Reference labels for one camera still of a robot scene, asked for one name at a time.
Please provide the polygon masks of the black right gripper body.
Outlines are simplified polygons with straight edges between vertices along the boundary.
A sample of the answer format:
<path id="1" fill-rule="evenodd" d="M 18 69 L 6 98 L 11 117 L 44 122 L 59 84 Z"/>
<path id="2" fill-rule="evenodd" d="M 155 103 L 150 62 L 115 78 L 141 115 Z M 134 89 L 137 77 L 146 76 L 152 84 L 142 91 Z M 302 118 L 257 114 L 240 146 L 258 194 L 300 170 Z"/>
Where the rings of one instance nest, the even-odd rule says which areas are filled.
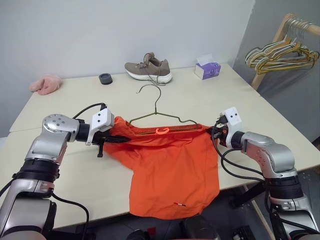
<path id="1" fill-rule="evenodd" d="M 227 145 L 227 136 L 229 132 L 229 128 L 226 123 L 221 122 L 221 120 L 217 120 L 214 124 L 216 126 L 216 134 L 211 134 L 212 139 L 219 139 L 220 145 Z"/>

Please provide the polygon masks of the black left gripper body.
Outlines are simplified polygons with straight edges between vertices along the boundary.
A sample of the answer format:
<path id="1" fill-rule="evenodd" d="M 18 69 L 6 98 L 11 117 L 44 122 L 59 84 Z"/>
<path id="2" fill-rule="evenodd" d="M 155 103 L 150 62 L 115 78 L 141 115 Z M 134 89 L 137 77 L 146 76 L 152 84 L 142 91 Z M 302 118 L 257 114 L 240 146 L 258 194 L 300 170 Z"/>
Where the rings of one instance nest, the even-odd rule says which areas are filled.
<path id="1" fill-rule="evenodd" d="M 98 153 L 97 157 L 102 158 L 103 157 L 103 147 L 105 143 L 111 143 L 113 140 L 113 137 L 110 135 L 110 131 L 97 131 L 94 133 L 92 138 L 92 145 L 98 146 Z"/>

